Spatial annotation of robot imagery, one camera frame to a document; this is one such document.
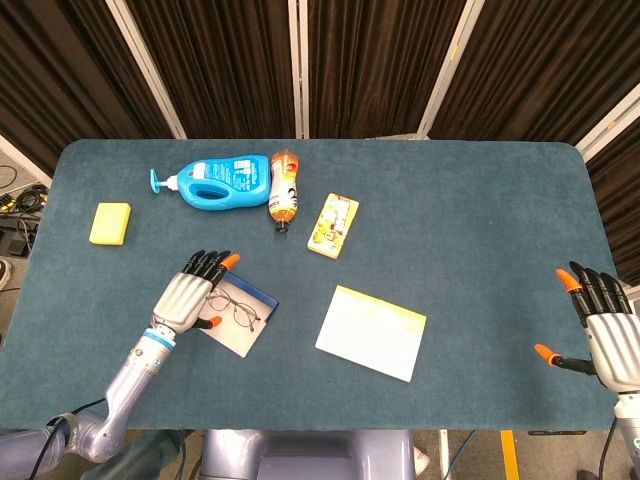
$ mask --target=robotic arm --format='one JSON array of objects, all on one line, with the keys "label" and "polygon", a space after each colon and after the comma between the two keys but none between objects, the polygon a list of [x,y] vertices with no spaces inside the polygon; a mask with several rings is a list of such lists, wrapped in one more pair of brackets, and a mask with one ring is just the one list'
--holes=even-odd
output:
[{"label": "robotic arm", "polygon": [[618,426],[640,473],[640,317],[632,313],[613,277],[575,262],[570,266],[579,281],[561,269],[556,275],[571,295],[592,360],[564,358],[544,345],[536,345],[536,351],[551,366],[597,375],[618,394],[614,408]]},{"label": "robotic arm", "polygon": [[153,309],[149,328],[107,388],[106,419],[90,409],[76,411],[60,417],[62,428],[50,426],[0,437],[0,480],[22,479],[29,473],[33,478],[36,471],[55,468],[67,452],[94,463],[118,453],[131,411],[173,351],[176,334],[213,326],[199,315],[210,292],[240,259],[230,253],[196,252],[169,282]]}]

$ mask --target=blue felt surface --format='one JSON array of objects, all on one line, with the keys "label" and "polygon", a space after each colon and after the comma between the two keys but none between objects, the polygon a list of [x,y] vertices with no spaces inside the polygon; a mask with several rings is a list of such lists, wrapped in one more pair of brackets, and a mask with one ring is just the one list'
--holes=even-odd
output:
[{"label": "blue felt surface", "polygon": [[[299,213],[228,212],[154,195],[149,169],[280,148],[300,157]],[[338,261],[306,243],[329,192],[360,202]],[[125,245],[89,243],[98,202],[133,208]],[[33,427],[94,400],[196,250],[280,301],[246,359],[200,332],[175,352],[131,426],[343,429],[606,428],[614,396],[551,369],[546,343],[588,354],[554,269],[613,271],[587,171],[552,143],[87,140],[65,150],[0,355],[0,426]],[[410,384],[314,348],[336,284],[429,315]]]}]

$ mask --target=blue detergent bottle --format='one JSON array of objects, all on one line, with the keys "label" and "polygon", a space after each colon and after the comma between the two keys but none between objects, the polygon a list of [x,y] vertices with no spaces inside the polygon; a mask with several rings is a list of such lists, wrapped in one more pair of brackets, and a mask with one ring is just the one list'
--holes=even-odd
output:
[{"label": "blue detergent bottle", "polygon": [[185,202],[202,210],[254,207],[266,203],[271,190],[269,158],[264,155],[198,160],[164,182],[151,169],[149,180],[154,193],[160,193],[160,187],[178,190]]}]

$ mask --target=bottle cap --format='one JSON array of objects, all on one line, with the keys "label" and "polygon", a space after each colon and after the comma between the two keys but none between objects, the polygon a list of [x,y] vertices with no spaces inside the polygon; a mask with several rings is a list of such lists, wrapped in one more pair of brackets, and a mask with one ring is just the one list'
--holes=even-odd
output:
[{"label": "bottle cap", "polygon": [[276,231],[284,233],[289,230],[289,222],[279,220],[276,222]]},{"label": "bottle cap", "polygon": [[151,184],[153,193],[160,193],[160,187],[167,187],[174,191],[178,190],[178,177],[176,175],[171,175],[167,178],[166,182],[161,182],[158,180],[156,171],[153,168],[149,171],[149,183]]}]

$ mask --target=yellow box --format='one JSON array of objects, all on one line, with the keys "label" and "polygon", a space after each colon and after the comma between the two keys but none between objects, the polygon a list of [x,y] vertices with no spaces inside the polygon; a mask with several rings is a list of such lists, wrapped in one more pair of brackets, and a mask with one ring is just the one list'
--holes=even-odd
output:
[{"label": "yellow box", "polygon": [[89,241],[95,245],[122,245],[130,214],[128,203],[99,203]]},{"label": "yellow box", "polygon": [[313,228],[307,248],[334,260],[338,258],[359,203],[330,193]]}]

